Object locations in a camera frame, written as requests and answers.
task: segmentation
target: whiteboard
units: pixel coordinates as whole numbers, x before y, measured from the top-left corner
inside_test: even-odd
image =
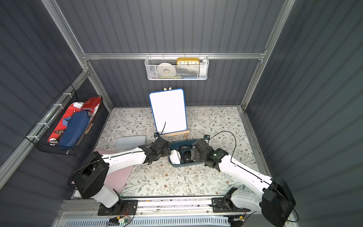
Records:
[[[151,92],[149,99],[157,132],[162,132],[165,122],[163,134],[188,129],[183,89]]]

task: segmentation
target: mounting plate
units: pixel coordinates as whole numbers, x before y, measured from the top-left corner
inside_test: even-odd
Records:
[[[213,213],[224,213],[224,212],[231,212],[228,210],[224,205],[224,198],[212,198],[212,207],[213,207]],[[233,212],[250,212],[250,209],[247,208],[237,208],[236,210],[233,210]]]
[[[128,215],[135,215],[136,210],[137,210],[137,203],[138,200],[123,200],[123,203],[120,204],[120,206],[124,206],[125,208],[129,209],[129,213]],[[118,209],[117,207],[115,207],[116,205],[114,205],[111,208],[107,208],[105,207],[102,203],[99,206],[99,210],[97,215],[98,216],[110,216],[110,215],[125,215],[123,209]]]

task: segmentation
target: blue frame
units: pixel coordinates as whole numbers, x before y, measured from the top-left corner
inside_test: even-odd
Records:
[[[183,98],[184,98],[184,110],[185,110],[185,121],[187,123],[187,128],[184,130],[180,130],[180,131],[185,131],[188,129],[188,119],[187,119],[187,109],[185,108],[185,95],[184,95],[184,90],[182,88],[177,88],[177,89],[171,89],[171,90],[164,90],[164,91],[159,91],[159,92],[167,92],[167,91],[172,91],[172,90],[182,90],[183,91]],[[151,104],[151,100],[150,100],[150,94],[149,94],[149,101],[150,101],[150,105],[151,105],[151,111],[152,111],[152,117],[154,118],[154,123],[155,123],[155,128],[156,128],[156,132],[158,131],[158,128],[156,126],[156,122],[155,122],[155,117],[154,117],[154,111],[152,110],[152,104]]]

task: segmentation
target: blue pouch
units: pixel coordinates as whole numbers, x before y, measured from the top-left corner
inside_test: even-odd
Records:
[[[73,147],[84,130],[86,130],[89,121],[90,116],[88,115],[88,111],[83,110],[74,113],[68,121],[67,128],[59,140],[58,146]]]

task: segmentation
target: pink paper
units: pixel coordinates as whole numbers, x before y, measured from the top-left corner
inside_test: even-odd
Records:
[[[102,149],[95,149],[99,154],[114,154],[116,152]],[[127,178],[130,175],[132,166],[125,167],[123,169],[114,171],[113,173],[106,176],[104,184],[110,189],[115,189],[117,193],[121,193]]]

